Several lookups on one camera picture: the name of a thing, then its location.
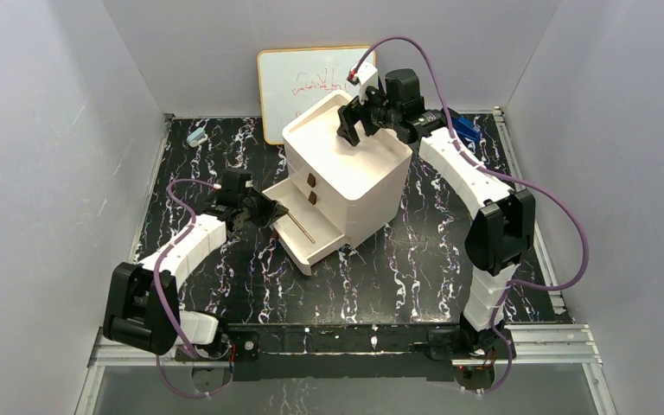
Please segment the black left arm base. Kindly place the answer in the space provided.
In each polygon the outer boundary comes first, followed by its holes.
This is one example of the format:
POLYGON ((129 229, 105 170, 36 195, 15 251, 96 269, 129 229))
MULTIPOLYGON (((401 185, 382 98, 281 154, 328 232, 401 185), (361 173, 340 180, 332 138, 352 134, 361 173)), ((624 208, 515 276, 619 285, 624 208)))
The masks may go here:
POLYGON ((231 324, 221 326, 212 343, 195 345, 198 358, 189 356, 177 347, 174 359, 176 361, 233 363, 256 361, 260 355, 259 346, 260 336, 256 329, 231 324))

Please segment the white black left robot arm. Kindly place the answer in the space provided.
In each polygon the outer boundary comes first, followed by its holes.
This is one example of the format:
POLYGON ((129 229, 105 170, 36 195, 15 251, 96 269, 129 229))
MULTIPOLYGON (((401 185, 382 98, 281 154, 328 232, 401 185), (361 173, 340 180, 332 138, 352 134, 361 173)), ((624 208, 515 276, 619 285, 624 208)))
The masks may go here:
POLYGON ((247 169, 227 170, 219 182, 207 182, 210 194, 201 212, 176 196, 169 198, 189 214, 177 235, 137 263, 122 262, 112 272, 103 336, 111 341, 164 355, 172 348, 199 358, 199 349, 215 342, 220 319, 181 310, 178 293, 190 274, 246 224, 270 227, 289 213, 281 201, 265 195, 247 169))

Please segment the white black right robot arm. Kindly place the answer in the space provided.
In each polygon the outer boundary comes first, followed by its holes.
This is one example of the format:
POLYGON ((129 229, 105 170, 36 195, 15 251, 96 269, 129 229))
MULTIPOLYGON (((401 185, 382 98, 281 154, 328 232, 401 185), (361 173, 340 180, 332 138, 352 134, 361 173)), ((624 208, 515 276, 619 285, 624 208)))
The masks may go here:
POLYGON ((361 141, 356 129, 360 126, 368 137, 390 130, 404 144, 417 143, 419 157, 469 210, 465 252, 473 277, 459 325, 472 341, 483 342, 501 329, 501 298, 521 257, 533 247, 534 196, 485 173, 455 135, 459 113, 448 106, 426 108, 419 78, 410 68, 393 70, 381 79, 375 67, 364 64, 351 69, 348 82, 358 93, 338 111, 338 136, 356 146, 361 141))

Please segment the white bottom drawer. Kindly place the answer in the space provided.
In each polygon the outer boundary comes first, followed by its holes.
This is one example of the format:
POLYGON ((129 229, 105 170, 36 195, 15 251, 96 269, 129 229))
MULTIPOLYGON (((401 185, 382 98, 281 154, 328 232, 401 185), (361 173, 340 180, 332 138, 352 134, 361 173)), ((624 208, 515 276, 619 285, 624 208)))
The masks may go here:
POLYGON ((345 244, 344 234, 304 197, 291 179, 285 179, 263 194, 289 209, 271 229, 299 271, 312 275, 312 266, 345 244))

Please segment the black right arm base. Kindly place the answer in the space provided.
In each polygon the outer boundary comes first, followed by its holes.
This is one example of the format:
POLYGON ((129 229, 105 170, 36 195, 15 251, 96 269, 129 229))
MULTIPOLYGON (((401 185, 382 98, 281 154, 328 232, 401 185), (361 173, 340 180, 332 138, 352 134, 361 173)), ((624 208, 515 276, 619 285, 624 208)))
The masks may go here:
POLYGON ((500 335, 493 329, 477 331, 467 320, 462 324, 437 326, 428 329, 424 340, 412 343, 409 350, 423 352, 434 361, 475 358, 477 351, 482 351, 489 359, 492 359, 492 351, 495 351, 495 358, 506 358, 510 351, 515 358, 512 333, 504 327, 504 322, 497 323, 495 328, 500 335))

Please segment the thin wooden makeup pencil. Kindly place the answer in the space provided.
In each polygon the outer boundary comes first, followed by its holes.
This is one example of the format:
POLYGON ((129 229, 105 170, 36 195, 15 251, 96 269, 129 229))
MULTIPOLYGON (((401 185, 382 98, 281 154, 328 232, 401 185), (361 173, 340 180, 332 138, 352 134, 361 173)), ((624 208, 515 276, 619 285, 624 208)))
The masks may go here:
POLYGON ((302 225, 299 219, 296 218, 296 216, 291 212, 291 210, 286 207, 284 204, 281 204, 284 210, 284 217, 287 218, 292 224, 294 224, 297 229, 302 233, 302 235, 311 243, 315 244, 316 240, 315 238, 311 235, 311 233, 302 225))

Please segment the white drawer organizer box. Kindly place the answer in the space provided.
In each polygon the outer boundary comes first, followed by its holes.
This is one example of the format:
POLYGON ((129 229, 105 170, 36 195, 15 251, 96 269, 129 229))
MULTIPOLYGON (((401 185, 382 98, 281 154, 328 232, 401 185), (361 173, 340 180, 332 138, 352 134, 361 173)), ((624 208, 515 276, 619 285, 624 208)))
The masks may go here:
POLYGON ((387 130, 367 137, 360 125, 358 145, 339 137, 337 110, 351 99, 328 94, 286 125, 283 139, 289 179, 356 247, 396 217, 412 150, 387 130))

